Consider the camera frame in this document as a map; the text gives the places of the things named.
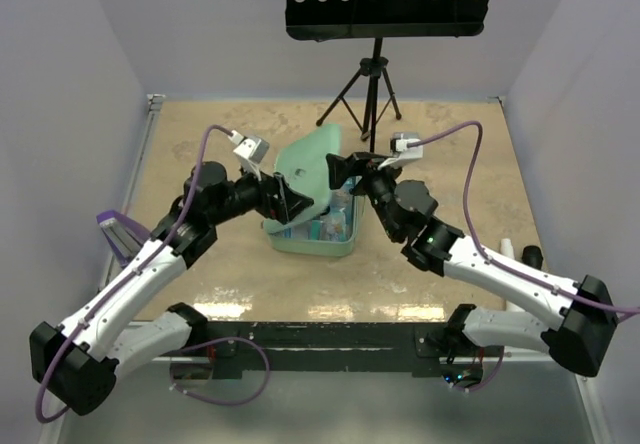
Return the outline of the teal header clear packet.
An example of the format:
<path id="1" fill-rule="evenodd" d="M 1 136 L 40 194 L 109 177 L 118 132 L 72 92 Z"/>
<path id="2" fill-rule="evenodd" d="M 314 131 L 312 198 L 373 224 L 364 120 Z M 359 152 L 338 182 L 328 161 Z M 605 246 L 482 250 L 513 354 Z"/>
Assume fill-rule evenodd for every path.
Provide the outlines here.
<path id="1" fill-rule="evenodd" d="M 311 221 L 309 238 L 318 241 L 346 242 L 347 231 L 347 220 L 344 214 L 328 214 Z"/>

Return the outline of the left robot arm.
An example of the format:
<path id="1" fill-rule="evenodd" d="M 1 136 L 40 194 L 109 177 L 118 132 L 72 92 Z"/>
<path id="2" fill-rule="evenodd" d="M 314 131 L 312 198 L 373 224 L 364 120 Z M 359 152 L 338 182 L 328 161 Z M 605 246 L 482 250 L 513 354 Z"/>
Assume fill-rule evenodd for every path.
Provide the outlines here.
<path id="1" fill-rule="evenodd" d="M 46 392 L 83 416 L 100 406 L 126 371 L 180 351 L 200 354 L 207 319 L 184 303 L 126 342 L 121 334 L 166 285 L 186 272 L 217 240 L 218 225 L 255 211 L 282 224 L 311 207 L 313 198 L 294 191 L 280 173 L 242 172 L 231 181 L 214 161 L 196 165 L 169 213 L 125 269 L 82 309 L 53 326 L 40 323 L 29 336 L 31 369 Z"/>

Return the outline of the mint green medicine case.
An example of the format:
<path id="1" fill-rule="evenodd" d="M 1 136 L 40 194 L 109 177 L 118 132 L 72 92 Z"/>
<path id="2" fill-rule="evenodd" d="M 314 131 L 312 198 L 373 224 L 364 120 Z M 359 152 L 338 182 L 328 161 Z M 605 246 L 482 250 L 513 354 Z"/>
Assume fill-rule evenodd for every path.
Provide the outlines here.
<path id="1" fill-rule="evenodd" d="M 364 214 L 364 199 L 354 196 L 352 212 L 347 215 L 342 211 L 330 209 L 333 190 L 328 184 L 326 155 L 339 154 L 341 144 L 341 126 L 324 124 L 279 152 L 274 170 L 285 177 L 294 191 L 313 198 L 314 204 L 286 225 L 275 220 L 263 221 L 263 229 L 274 250 L 336 258 L 345 257 L 353 252 Z M 348 240 L 346 242 L 311 240 L 309 238 L 311 221 L 335 213 L 346 216 Z"/>

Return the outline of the light blue foil pouch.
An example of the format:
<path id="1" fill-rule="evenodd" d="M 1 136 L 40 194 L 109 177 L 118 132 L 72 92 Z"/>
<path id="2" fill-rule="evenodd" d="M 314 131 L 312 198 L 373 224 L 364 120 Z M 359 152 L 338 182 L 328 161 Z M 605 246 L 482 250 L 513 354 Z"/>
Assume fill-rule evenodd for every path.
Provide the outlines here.
<path id="1" fill-rule="evenodd" d="M 330 202 L 332 211 L 342 211 L 345 215 L 352 212 L 354 196 L 351 194 L 351 190 L 354 185 L 354 179 L 348 178 L 339 189 L 332 191 Z"/>

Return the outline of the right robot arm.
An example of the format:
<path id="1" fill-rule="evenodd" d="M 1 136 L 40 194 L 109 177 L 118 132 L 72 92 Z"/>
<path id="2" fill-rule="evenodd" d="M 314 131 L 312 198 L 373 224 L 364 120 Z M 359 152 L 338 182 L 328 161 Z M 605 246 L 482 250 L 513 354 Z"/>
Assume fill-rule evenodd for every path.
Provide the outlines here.
<path id="1" fill-rule="evenodd" d="M 516 305 L 491 311 L 461 305 L 438 345 L 466 357 L 482 347 L 505 346 L 548 354 L 575 374 L 598 374 L 618 325 L 606 285 L 593 276 L 581 282 L 548 274 L 498 254 L 435 215 L 437 201 L 418 180 L 401 180 L 403 167 L 423 153 L 406 148 L 390 156 L 329 154 L 329 185 L 357 178 L 352 192 L 369 198 L 389 239 L 415 268 L 477 286 Z"/>

